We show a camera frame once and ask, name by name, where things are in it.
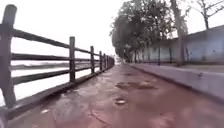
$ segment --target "horizontal rail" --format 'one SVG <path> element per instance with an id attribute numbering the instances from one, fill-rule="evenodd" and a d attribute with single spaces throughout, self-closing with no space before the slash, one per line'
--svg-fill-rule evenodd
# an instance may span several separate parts
<path id="1" fill-rule="evenodd" d="M 12 53 L 12 60 L 68 61 L 69 57 Z"/>
<path id="2" fill-rule="evenodd" d="M 67 74 L 69 72 L 70 70 L 62 70 L 62 71 L 53 71 L 53 72 L 47 72 L 47 73 L 38 73 L 38 74 L 32 74 L 32 75 L 26 75 L 26 76 L 13 77 L 12 82 L 13 82 L 13 85 L 17 85 L 21 83 L 59 76 L 59 75 Z"/>
<path id="3" fill-rule="evenodd" d="M 75 58 L 75 61 L 90 61 L 90 59 Z"/>
<path id="4" fill-rule="evenodd" d="M 88 50 L 84 50 L 84 49 L 80 49 L 80 48 L 75 48 L 75 51 L 79 51 L 79 52 L 83 52 L 83 53 L 89 53 L 89 54 L 91 54 L 90 51 L 88 51 Z"/>
<path id="5" fill-rule="evenodd" d="M 96 54 L 96 53 L 94 53 L 93 55 L 94 55 L 94 56 L 100 56 L 99 54 Z"/>
<path id="6" fill-rule="evenodd" d="M 90 69 L 90 68 L 91 68 L 91 67 L 78 68 L 78 69 L 75 69 L 75 72 L 79 72 L 79 71 L 87 70 L 87 69 Z"/>
<path id="7" fill-rule="evenodd" d="M 18 38 L 22 38 L 22 39 L 26 39 L 26 40 L 30 40 L 30 41 L 38 41 L 38 42 L 42 42 L 42 43 L 45 43 L 45 44 L 50 44 L 50 45 L 58 46 L 58 47 L 62 47 L 62 48 L 67 48 L 67 49 L 70 48 L 68 44 L 64 44 L 64 43 L 61 43 L 59 41 L 55 41 L 55 40 L 52 40 L 52 39 L 48 39 L 48 38 L 45 38 L 45 37 L 34 35 L 34 34 L 24 32 L 24 31 L 21 31 L 21 30 L 14 29 L 13 36 L 18 37 Z"/>

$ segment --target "wet pavement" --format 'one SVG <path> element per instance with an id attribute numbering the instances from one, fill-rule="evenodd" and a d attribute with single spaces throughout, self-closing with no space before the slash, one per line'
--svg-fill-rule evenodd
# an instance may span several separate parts
<path id="1" fill-rule="evenodd" d="M 9 128 L 224 128 L 224 104 L 120 65 Z"/>

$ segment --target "paved path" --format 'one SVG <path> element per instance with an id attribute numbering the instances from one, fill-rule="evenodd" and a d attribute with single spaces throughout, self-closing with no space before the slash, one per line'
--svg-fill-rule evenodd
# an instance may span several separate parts
<path id="1" fill-rule="evenodd" d="M 9 128 L 224 128 L 224 105 L 120 65 Z"/>

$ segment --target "water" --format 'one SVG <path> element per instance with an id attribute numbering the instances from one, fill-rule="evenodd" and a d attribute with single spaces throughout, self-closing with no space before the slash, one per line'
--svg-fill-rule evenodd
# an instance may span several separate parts
<path id="1" fill-rule="evenodd" d="M 55 68 L 55 69 L 34 69 L 34 70 L 15 70 L 12 71 L 12 77 L 16 76 L 23 76 L 23 75 L 30 75 L 36 73 L 44 73 L 44 72 L 52 72 L 52 71 L 59 71 L 59 70 L 66 70 L 68 68 Z M 80 72 L 76 72 L 76 78 L 80 78 L 82 76 L 90 74 L 91 70 L 84 70 Z M 57 85 L 67 83 L 69 81 L 69 74 L 51 77 L 42 80 L 36 80 L 28 83 L 22 83 L 15 85 L 14 91 L 16 95 L 16 99 L 20 100 L 25 97 L 32 96 L 38 92 L 44 91 L 49 88 L 56 87 Z M 0 91 L 0 106 L 5 105 L 2 92 Z"/>

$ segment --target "gray railing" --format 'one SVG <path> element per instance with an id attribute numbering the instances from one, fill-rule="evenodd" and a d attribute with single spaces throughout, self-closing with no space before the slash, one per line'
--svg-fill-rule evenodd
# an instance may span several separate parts
<path id="1" fill-rule="evenodd" d="M 15 21 L 17 8 L 14 5 L 8 5 L 4 12 L 4 17 L 2 24 L 0 24 L 0 87 L 2 89 L 2 93 L 4 96 L 4 101 L 6 107 L 9 108 L 11 111 L 14 111 L 14 108 L 18 108 L 18 104 L 22 103 L 21 106 L 24 106 L 24 100 L 17 101 L 14 93 L 14 86 L 31 82 L 35 80 L 45 79 L 49 77 L 54 77 L 63 74 L 70 74 L 70 81 L 65 84 L 58 85 L 55 88 L 45 90 L 40 92 L 30 98 L 26 99 L 25 101 L 29 101 L 29 103 L 34 103 L 36 101 L 40 101 L 41 99 L 58 92 L 64 88 L 68 88 L 74 86 L 81 81 L 85 81 L 88 78 L 103 72 L 106 69 L 111 68 L 114 65 L 114 59 L 109 57 L 105 54 L 102 55 L 102 52 L 99 54 L 94 53 L 94 47 L 90 47 L 90 51 L 79 49 L 75 47 L 75 37 L 70 37 L 70 44 L 64 44 L 59 41 L 55 41 L 52 39 L 48 39 L 45 37 L 41 37 L 38 35 L 30 34 L 21 30 L 17 30 L 13 28 L 13 24 Z M 22 38 L 30 41 L 37 41 L 40 43 L 49 44 L 52 46 L 62 47 L 69 50 L 69 57 L 62 57 L 62 56 L 49 56 L 49 55 L 32 55 L 32 54 L 17 54 L 11 52 L 11 39 L 12 37 Z M 79 51 L 82 53 L 88 53 L 90 55 L 90 59 L 84 58 L 76 58 L 75 51 Z M 60 70 L 60 71 L 53 71 L 47 73 L 38 73 L 32 75 L 25 75 L 20 77 L 11 77 L 11 61 L 21 61 L 21 60 L 35 60 L 35 61 L 68 61 L 69 62 L 69 69 L 68 70 Z M 90 66 L 76 68 L 77 62 L 87 62 Z M 100 71 L 95 72 L 95 68 L 99 67 Z M 76 79 L 75 72 L 91 69 L 91 74 L 85 77 Z"/>

